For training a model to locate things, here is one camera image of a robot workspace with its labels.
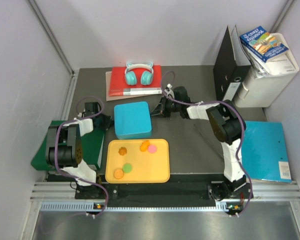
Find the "teal tin lid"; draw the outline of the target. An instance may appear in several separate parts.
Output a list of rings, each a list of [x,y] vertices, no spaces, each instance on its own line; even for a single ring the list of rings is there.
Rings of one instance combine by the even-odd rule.
[[[114,130],[117,133],[152,131],[148,103],[139,101],[116,105],[114,107]]]

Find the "orange fish shaped cookie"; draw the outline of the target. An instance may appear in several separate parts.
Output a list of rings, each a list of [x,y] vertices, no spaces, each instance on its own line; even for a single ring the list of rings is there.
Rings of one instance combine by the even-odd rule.
[[[151,145],[149,140],[145,140],[141,143],[139,150],[141,152],[146,152],[148,150],[148,147]]]

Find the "teal cookie tin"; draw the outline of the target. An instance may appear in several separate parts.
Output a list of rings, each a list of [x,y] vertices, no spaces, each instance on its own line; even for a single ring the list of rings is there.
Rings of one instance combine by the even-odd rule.
[[[146,132],[115,132],[116,137],[119,140],[131,140],[131,139],[144,139],[149,138],[152,135],[152,131],[146,131]]]

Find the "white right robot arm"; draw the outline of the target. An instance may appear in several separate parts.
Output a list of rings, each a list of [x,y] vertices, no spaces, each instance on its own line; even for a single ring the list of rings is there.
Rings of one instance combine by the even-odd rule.
[[[246,185],[242,166],[242,138],[246,124],[229,100],[192,102],[183,86],[162,88],[162,97],[151,116],[169,118],[179,113],[183,119],[207,120],[216,139],[221,143],[225,180],[208,185],[209,194],[215,200],[235,198]]]

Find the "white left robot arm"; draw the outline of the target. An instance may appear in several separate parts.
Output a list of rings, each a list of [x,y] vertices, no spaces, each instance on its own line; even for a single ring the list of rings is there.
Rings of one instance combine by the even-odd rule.
[[[103,110],[103,102],[86,102],[78,118],[49,126],[45,145],[46,163],[86,187],[95,199],[104,191],[96,170],[101,166],[105,133],[114,124]]]

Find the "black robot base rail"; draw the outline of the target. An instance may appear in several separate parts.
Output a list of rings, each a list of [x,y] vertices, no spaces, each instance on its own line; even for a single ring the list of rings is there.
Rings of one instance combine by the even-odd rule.
[[[77,200],[104,200],[113,208],[214,207],[217,201],[241,204],[253,198],[246,178],[231,183],[221,173],[173,173],[165,183],[109,183],[74,187]]]

